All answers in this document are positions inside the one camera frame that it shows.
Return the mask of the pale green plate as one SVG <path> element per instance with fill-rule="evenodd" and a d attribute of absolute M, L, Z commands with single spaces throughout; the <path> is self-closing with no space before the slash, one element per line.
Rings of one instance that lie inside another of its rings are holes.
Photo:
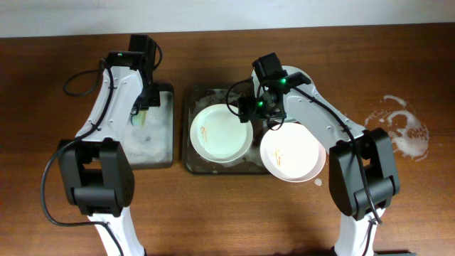
<path fill-rule="evenodd" d="M 226 104 L 204 108 L 190 126 L 190 141 L 196 152 L 219 164 L 243 156 L 252 144 L 253 134 L 252 123 L 241 123 Z"/>

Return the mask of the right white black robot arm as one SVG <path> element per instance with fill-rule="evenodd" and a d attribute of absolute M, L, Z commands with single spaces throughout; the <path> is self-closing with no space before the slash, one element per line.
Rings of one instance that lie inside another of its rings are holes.
<path fill-rule="evenodd" d="M 275 53 L 252 63 L 248 78 L 255 92 L 238 100 L 242 123 L 295 119 L 321 143 L 329 156 L 328 185 L 341 212 L 332 255 L 374 255 L 373 241 L 392 197 L 400 192 L 391 138 L 378 127 L 350 121 L 318 92 L 302 70 L 284 67 Z"/>

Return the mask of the green yellow sponge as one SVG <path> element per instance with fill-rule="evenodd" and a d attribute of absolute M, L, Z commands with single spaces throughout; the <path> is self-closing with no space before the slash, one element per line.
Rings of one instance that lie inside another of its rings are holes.
<path fill-rule="evenodd" d="M 143 127 L 146 121 L 147 110 L 139 110 L 137 114 L 132 115 L 130 118 L 133 127 Z"/>

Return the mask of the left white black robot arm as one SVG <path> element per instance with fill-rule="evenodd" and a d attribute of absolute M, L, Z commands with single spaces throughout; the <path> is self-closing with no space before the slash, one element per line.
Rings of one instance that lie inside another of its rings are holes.
<path fill-rule="evenodd" d="M 75 138 L 62 140 L 59 161 L 65 195 L 95 225 L 108 255 L 145 255 L 132 224 L 134 174 L 122 148 L 130 117 L 160 105 L 153 72 L 162 52 L 148 35 L 133 34 L 126 51 L 101 59 L 102 85 Z"/>

